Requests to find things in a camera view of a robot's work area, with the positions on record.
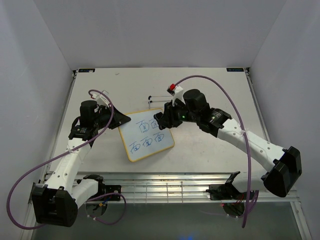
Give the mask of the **yellow framed small whiteboard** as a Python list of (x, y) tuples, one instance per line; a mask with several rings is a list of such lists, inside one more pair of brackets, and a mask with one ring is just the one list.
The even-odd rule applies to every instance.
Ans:
[(130, 121), (121, 125), (119, 133), (130, 162), (137, 162), (175, 146), (171, 131), (159, 129), (154, 115), (162, 108), (127, 113)]

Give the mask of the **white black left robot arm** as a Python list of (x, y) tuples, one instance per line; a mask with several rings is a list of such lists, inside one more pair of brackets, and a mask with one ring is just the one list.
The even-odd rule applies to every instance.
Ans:
[(86, 175), (76, 180), (79, 168), (103, 129), (115, 129), (131, 121), (115, 107), (95, 100), (83, 101), (80, 115), (73, 121), (65, 155), (42, 187), (31, 194), (36, 222), (71, 227), (78, 209), (90, 198), (104, 199), (107, 194), (102, 176)]

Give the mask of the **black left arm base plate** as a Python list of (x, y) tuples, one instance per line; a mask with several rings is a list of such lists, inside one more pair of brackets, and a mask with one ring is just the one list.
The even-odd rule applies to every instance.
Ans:
[(117, 194), (120, 194), (122, 192), (122, 186), (121, 185), (105, 185), (104, 187), (104, 194), (110, 194), (108, 196), (104, 196), (102, 199), (104, 202), (108, 201), (120, 201), (121, 197)]

